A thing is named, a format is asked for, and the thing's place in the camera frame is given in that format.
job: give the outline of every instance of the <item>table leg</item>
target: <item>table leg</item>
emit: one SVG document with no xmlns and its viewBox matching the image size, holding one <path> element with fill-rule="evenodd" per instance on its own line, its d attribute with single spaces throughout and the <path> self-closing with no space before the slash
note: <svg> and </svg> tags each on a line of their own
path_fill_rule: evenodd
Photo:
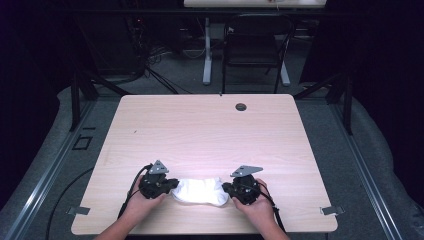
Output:
<svg viewBox="0 0 424 240">
<path fill-rule="evenodd" d="M 203 69 L 203 84 L 211 84 L 212 74 L 212 53 L 211 53 L 211 36 L 210 36 L 210 25 L 209 18 L 205 20 L 205 67 Z"/>
<path fill-rule="evenodd" d="M 286 64 L 283 62 L 283 66 L 281 67 L 281 81 L 283 82 L 283 86 L 290 86 L 289 74 L 287 73 Z"/>
</svg>

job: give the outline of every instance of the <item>white desk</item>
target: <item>white desk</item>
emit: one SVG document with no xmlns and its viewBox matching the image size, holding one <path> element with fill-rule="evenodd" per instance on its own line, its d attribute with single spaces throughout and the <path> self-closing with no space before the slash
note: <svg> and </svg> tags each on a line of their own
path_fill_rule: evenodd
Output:
<svg viewBox="0 0 424 240">
<path fill-rule="evenodd" d="M 327 0 L 184 0 L 194 8 L 323 8 Z"/>
<path fill-rule="evenodd" d="M 327 0 L 184 0 L 184 6 L 190 8 L 324 8 Z M 205 22 L 205 67 L 203 69 L 203 84 L 211 83 L 212 52 L 210 51 L 209 19 Z M 289 75 L 283 62 L 281 68 L 283 86 L 290 86 Z"/>
<path fill-rule="evenodd" d="M 245 111 L 235 105 L 244 103 Z M 292 96 L 125 96 L 116 111 L 81 202 L 74 234 L 98 234 L 116 220 L 137 172 L 160 159 L 168 178 L 205 179 L 240 165 L 263 167 L 288 232 L 331 232 L 334 216 Z M 257 233 L 230 199 L 223 207 L 186 205 L 167 196 L 132 234 Z"/>
</svg>

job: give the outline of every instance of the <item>metal bracket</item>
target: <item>metal bracket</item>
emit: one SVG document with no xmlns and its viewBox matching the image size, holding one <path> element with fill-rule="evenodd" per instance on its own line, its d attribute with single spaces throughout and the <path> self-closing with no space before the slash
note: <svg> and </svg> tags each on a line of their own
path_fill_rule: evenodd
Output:
<svg viewBox="0 0 424 240">
<path fill-rule="evenodd" d="M 66 211 L 67 214 L 74 216 L 77 214 L 87 215 L 89 212 L 90 209 L 85 207 L 69 207 L 68 211 Z"/>
<path fill-rule="evenodd" d="M 236 171 L 234 171 L 230 176 L 231 177 L 244 177 L 250 175 L 252 173 L 260 172 L 264 170 L 261 167 L 253 167 L 253 166 L 240 166 Z"/>
<path fill-rule="evenodd" d="M 326 208 L 321 208 L 321 213 L 324 215 L 340 215 L 345 213 L 345 210 L 342 207 L 330 206 Z"/>
<path fill-rule="evenodd" d="M 168 168 L 166 168 L 160 160 L 156 160 L 155 164 L 153 164 L 152 168 L 149 170 L 149 174 L 162 174 L 168 172 Z"/>
</svg>

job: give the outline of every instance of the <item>human arm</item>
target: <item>human arm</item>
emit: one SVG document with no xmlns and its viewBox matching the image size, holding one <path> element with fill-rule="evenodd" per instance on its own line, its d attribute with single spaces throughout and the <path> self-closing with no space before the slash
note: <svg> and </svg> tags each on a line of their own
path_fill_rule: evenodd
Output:
<svg viewBox="0 0 424 240">
<path fill-rule="evenodd" d="M 261 179 L 256 179 L 260 184 L 263 193 L 269 195 L 266 190 L 266 183 Z M 278 226 L 274 219 L 274 211 L 271 203 L 264 196 L 260 195 L 258 199 L 250 204 L 243 205 L 237 198 L 233 197 L 234 205 L 243 212 L 249 221 L 256 227 L 265 240 L 289 240 L 290 238 Z"/>
<path fill-rule="evenodd" d="M 119 240 L 125 239 L 128 233 L 147 215 L 150 211 L 157 207 L 165 199 L 166 194 L 163 193 L 155 199 L 146 199 L 137 189 L 140 183 L 140 176 L 134 185 L 132 193 L 134 194 L 128 201 L 127 207 L 121 217 L 112 225 L 106 228 L 96 240 Z"/>
</svg>

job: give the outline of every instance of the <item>crumpled white towel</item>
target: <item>crumpled white towel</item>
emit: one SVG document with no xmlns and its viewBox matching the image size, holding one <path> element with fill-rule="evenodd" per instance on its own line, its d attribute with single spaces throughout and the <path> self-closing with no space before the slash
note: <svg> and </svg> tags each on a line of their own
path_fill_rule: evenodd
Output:
<svg viewBox="0 0 424 240">
<path fill-rule="evenodd" d="M 172 190 L 175 199 L 199 204 L 212 204 L 215 206 L 224 205 L 229 196 L 222 189 L 222 182 L 217 178 L 197 179 L 178 179 L 180 183 L 177 188 Z"/>
</svg>

